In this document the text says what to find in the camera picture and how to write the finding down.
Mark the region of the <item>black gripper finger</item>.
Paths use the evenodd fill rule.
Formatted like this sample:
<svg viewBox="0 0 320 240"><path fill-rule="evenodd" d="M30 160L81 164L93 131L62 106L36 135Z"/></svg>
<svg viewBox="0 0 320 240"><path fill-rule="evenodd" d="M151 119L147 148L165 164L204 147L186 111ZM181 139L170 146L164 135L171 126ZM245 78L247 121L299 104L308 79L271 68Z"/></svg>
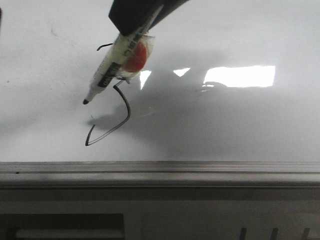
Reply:
<svg viewBox="0 0 320 240"><path fill-rule="evenodd" d="M149 27L149 30L156 26L159 22L161 22L164 18L166 18L169 14L175 11L177 8L182 6L188 0L165 0L163 2L163 8Z"/></svg>
<svg viewBox="0 0 320 240"><path fill-rule="evenodd" d="M108 17L123 36L128 36L163 3L163 0L114 0Z"/></svg>

